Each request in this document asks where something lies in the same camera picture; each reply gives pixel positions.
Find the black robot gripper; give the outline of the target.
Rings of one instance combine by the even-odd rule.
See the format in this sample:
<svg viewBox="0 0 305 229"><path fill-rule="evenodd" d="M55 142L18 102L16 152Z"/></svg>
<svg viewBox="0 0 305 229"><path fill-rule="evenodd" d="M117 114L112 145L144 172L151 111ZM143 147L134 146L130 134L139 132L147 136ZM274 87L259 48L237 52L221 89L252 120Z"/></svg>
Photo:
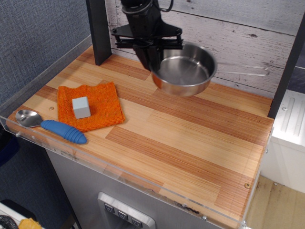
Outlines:
<svg viewBox="0 0 305 229"><path fill-rule="evenodd" d="M158 71L163 49L181 49L183 46L182 29L162 20L161 13L170 11L172 5L167 10L158 4L122 4L121 7L128 24L111 30L117 47L133 47L145 69Z"/></svg>

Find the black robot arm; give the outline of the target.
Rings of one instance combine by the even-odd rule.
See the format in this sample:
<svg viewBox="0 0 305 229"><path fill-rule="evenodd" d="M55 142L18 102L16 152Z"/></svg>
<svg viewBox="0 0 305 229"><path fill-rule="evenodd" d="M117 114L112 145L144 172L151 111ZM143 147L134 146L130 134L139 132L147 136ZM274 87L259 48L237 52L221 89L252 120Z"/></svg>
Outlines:
<svg viewBox="0 0 305 229"><path fill-rule="evenodd" d="M182 29L162 20L157 0L122 0L122 11L129 24L111 30L117 48L133 49L147 70L157 71L163 60L164 50L181 50Z"/></svg>

